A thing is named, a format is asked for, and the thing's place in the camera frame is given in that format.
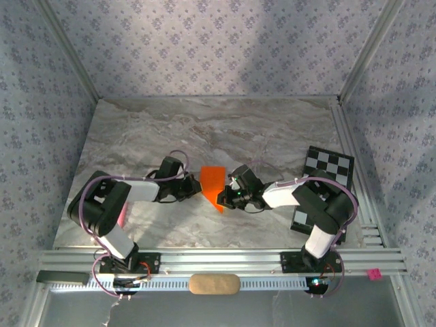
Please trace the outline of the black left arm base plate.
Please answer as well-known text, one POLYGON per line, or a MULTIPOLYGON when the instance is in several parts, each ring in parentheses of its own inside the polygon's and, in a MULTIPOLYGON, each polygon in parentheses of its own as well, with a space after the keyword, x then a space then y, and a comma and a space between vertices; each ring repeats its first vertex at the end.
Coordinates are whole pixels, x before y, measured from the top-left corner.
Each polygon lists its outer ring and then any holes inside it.
POLYGON ((153 275, 159 272, 160 264, 160 253, 140 252, 124 260, 112 256, 103 258, 99 272, 108 274, 153 275))

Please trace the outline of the orange cloth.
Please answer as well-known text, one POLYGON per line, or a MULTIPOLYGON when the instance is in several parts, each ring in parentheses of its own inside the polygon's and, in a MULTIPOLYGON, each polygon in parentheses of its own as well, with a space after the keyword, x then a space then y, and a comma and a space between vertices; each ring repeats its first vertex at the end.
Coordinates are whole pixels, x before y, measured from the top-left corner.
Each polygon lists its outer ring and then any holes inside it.
POLYGON ((223 206, 217 203, 217 196, 225 187, 225 168, 222 166, 202 166, 200 184, 203 196, 220 213, 223 213, 223 206))

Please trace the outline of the flat black bar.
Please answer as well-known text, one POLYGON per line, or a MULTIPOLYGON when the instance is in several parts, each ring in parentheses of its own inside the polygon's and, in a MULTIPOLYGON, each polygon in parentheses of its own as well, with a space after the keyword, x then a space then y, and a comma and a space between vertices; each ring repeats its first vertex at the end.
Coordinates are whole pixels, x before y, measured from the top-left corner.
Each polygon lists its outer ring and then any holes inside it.
POLYGON ((45 284, 86 285, 89 281, 89 274, 85 272, 40 270, 36 281, 45 284))

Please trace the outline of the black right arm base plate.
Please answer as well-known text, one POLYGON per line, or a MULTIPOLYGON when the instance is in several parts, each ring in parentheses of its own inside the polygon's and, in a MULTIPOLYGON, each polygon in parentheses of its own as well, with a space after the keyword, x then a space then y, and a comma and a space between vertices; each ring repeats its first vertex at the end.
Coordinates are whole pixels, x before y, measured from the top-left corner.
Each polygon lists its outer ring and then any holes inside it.
POLYGON ((331 266, 336 273, 341 273, 341 261, 338 254, 330 251, 324 257, 316 259, 305 251, 285 251, 280 253, 281 271, 283 273, 322 273, 331 266))

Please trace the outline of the aluminium frame post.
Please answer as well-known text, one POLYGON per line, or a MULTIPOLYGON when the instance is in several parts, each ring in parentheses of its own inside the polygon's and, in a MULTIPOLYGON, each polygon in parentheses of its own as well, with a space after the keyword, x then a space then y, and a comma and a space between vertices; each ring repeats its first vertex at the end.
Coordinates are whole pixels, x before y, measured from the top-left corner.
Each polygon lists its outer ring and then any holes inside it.
POLYGON ((385 6, 375 21, 351 72, 345 80, 345 84, 338 94, 340 104, 347 102, 352 95, 404 2, 405 0, 386 0, 385 6))

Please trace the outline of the long aluminium profile rail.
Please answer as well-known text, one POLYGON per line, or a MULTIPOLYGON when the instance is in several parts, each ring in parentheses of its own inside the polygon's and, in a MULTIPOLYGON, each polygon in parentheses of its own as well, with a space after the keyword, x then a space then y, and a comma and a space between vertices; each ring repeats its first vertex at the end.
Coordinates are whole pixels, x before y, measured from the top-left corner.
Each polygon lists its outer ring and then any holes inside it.
MULTIPOLYGON (((298 249, 145 249, 161 254, 159 276, 186 277, 195 273, 234 273, 240 276, 282 274, 280 253, 298 249)), ((383 247, 338 250, 341 268, 348 276, 366 275, 378 268, 383 276, 404 275, 407 268, 399 249, 383 247)), ((97 250, 86 247, 44 251, 40 270, 87 273, 97 258, 97 250)))

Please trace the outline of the tan oval cork pad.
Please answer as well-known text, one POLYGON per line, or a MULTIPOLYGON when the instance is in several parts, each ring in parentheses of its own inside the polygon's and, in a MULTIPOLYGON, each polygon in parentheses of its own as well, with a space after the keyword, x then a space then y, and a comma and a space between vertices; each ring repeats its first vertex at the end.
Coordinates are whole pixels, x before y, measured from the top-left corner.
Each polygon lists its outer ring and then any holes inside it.
POLYGON ((188 288, 195 295, 233 295, 240 290, 240 278, 234 274, 194 274, 188 288))

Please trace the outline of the aluminium side rail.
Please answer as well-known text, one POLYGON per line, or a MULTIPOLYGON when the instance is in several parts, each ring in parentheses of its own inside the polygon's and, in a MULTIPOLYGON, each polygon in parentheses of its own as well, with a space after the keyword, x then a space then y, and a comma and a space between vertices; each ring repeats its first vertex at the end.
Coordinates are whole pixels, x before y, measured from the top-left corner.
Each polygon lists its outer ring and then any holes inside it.
POLYGON ((339 141, 345 154, 354 157, 353 190, 357 195, 360 208, 357 220, 361 227, 362 244, 365 247, 390 247, 384 230, 380 213, 375 203, 374 193, 372 192, 369 180, 364 169, 356 138, 352 129, 349 127, 348 118, 344 110, 335 102, 330 104, 333 121, 337 128, 339 141))

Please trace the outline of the controller board with green light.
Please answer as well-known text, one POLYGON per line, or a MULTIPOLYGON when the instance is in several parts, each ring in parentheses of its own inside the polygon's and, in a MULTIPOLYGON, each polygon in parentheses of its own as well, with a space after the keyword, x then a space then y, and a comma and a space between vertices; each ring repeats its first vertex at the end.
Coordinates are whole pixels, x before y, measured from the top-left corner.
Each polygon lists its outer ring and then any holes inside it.
POLYGON ((330 285, 330 279, 328 277, 307 277, 306 284, 308 287, 308 289, 305 290, 306 293, 324 295, 330 285))

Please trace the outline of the black grey checkerboard panel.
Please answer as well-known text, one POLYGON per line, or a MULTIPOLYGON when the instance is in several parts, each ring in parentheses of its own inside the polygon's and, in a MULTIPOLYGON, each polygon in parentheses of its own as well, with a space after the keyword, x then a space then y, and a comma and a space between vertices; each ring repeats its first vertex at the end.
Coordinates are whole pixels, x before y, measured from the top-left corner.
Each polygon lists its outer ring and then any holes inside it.
MULTIPOLYGON (((320 169, 351 191, 354 162, 355 159, 352 156, 310 146, 303 166, 302 177, 307 177, 314 170, 320 169)), ((296 207, 290 230, 310 235, 312 228, 313 221, 308 214, 300 206, 296 207)))

